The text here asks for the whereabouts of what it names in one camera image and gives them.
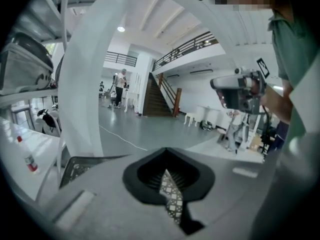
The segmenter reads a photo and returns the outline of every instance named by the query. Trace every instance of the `patterned fabric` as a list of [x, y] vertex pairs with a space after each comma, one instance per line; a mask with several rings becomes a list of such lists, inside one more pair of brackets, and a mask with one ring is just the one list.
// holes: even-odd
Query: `patterned fabric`
[[180, 225], [183, 209], [182, 193], [178, 189], [168, 170], [165, 170], [162, 179], [159, 193], [165, 196], [168, 200], [166, 211], [169, 216]]

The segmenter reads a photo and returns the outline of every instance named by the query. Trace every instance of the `dark pants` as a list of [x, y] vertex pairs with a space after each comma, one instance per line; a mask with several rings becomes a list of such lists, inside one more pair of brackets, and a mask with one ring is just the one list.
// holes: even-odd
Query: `dark pants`
[[284, 145], [285, 141], [280, 138], [279, 136], [275, 137], [274, 142], [269, 146], [267, 153], [274, 151], [274, 150], [280, 150], [282, 149], [282, 146]]
[[115, 88], [115, 92], [116, 92], [116, 98], [115, 98], [115, 105], [118, 106], [119, 102], [121, 102], [121, 97], [122, 97], [122, 92], [123, 92], [123, 88], [120, 87], [116, 87]]

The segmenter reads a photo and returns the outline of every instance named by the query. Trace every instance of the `stair railing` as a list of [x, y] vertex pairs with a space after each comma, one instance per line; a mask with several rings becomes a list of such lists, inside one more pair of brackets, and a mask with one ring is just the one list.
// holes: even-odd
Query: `stair railing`
[[172, 112], [173, 117], [177, 117], [179, 114], [179, 103], [180, 103], [182, 89], [177, 88], [175, 93], [175, 91], [172, 89], [170, 84], [164, 78], [164, 73], [161, 73], [156, 77], [159, 79], [159, 84], [158, 84], [159, 89], [161, 90], [161, 87], [163, 87], [166, 95], [169, 97], [169, 100], [173, 105], [173, 112]]

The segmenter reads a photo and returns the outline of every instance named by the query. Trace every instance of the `white cable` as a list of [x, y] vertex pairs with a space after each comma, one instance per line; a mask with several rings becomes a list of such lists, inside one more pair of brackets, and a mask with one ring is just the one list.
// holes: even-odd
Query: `white cable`
[[147, 149], [144, 149], [144, 148], [142, 148], [142, 147], [138, 147], [138, 146], [136, 146], [135, 144], [132, 144], [131, 142], [125, 140], [124, 138], [121, 138], [119, 135], [117, 135], [117, 134], [115, 134], [115, 133], [113, 133], [113, 132], [111, 132], [111, 131], [108, 131], [106, 128], [102, 127], [101, 125], [99, 125], [99, 127], [101, 127], [102, 129], [104, 129], [104, 130], [107, 131], [108, 133], [110, 133], [110, 134], [112, 134], [112, 135], [114, 135], [114, 136], [119, 137], [121, 140], [123, 140], [123, 141], [126, 142], [126, 143], [129, 143], [130, 145], [134, 146], [134, 147], [137, 148], [137, 149], [141, 149], [141, 150], [144, 150], [144, 151], [148, 151]]

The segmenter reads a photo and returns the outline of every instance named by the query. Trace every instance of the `ceiling light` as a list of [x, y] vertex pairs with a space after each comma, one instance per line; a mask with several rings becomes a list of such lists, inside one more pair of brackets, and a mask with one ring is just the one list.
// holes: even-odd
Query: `ceiling light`
[[180, 75], [178, 75], [178, 74], [173, 74], [173, 75], [167, 76], [166, 78], [177, 78], [177, 77], [180, 77]]
[[206, 73], [212, 73], [212, 72], [213, 72], [212, 69], [204, 69], [204, 70], [190, 72], [190, 75], [206, 74]]
[[118, 29], [119, 32], [125, 32], [126, 31], [126, 29], [123, 26], [118, 26], [117, 29]]
[[274, 86], [273, 86], [273, 88], [274, 88], [274, 89], [277, 89], [277, 90], [281, 90], [281, 91], [283, 91], [283, 90], [284, 90], [284, 88], [283, 88], [283, 87], [281, 87], [281, 86], [276, 86], [276, 85], [274, 85]]

